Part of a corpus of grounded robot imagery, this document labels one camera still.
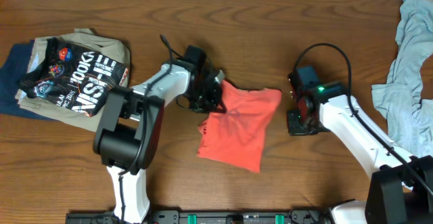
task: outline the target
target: folded red cloth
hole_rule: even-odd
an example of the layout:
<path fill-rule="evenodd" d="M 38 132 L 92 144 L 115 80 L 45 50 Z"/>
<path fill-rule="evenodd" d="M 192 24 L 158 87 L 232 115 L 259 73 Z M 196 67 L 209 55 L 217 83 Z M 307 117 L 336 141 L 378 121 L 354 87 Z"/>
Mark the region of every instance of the folded red cloth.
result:
<path fill-rule="evenodd" d="M 223 81 L 225 114 L 210 113 L 199 126 L 203 135 L 198 156 L 260 172 L 265 129 L 280 101 L 281 91 L 244 91 Z"/>

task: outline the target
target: wood grain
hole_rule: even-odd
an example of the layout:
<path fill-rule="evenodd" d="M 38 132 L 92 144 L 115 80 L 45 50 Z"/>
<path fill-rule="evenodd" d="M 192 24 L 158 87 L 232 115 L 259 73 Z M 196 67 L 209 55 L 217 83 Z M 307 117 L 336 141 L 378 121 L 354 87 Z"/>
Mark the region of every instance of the wood grain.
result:
<path fill-rule="evenodd" d="M 401 0 L 3 0 L 0 61 L 14 43 L 93 28 L 130 48 L 136 85 L 168 57 L 160 33 L 180 52 L 198 45 L 239 88 L 278 88 L 283 100 L 267 129 L 260 174 L 196 157 L 197 126 L 206 116 L 168 107 L 148 171 L 152 203 L 185 210 L 327 206 L 365 199 L 369 180 L 335 135 L 288 135 L 285 113 L 294 102 L 287 74 L 309 45 L 339 45 L 352 62 L 354 95 L 386 130 L 370 86 L 384 83 L 396 57 L 400 5 Z M 335 51 L 317 48 L 304 63 L 314 64 L 324 81 L 346 81 L 346 66 Z M 426 63 L 426 88 L 433 85 L 432 71 Z M 91 132 L 60 122 L 0 115 L 0 223 L 63 223 L 71 210 L 113 207 L 112 182 L 92 139 Z"/>

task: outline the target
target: green indicator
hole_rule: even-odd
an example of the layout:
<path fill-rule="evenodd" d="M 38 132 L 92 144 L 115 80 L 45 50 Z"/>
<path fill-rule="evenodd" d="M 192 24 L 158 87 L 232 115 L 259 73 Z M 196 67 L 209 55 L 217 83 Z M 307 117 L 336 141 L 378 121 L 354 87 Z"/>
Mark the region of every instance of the green indicator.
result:
<path fill-rule="evenodd" d="M 275 224 L 284 224 L 284 216 L 275 215 Z"/>
<path fill-rule="evenodd" d="M 188 224 L 197 224 L 197 216 L 188 215 Z"/>

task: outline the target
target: dark blue cloth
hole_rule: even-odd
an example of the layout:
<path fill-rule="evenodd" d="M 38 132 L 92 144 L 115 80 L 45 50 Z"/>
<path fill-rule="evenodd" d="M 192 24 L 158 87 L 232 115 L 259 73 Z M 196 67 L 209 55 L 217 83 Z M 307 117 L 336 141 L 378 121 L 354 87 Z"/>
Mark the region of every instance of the dark blue cloth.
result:
<path fill-rule="evenodd" d="M 9 114 L 33 119 L 52 120 L 44 116 L 21 109 L 15 95 L 20 79 L 27 73 L 34 41 L 29 44 L 15 44 L 0 68 L 0 114 Z"/>

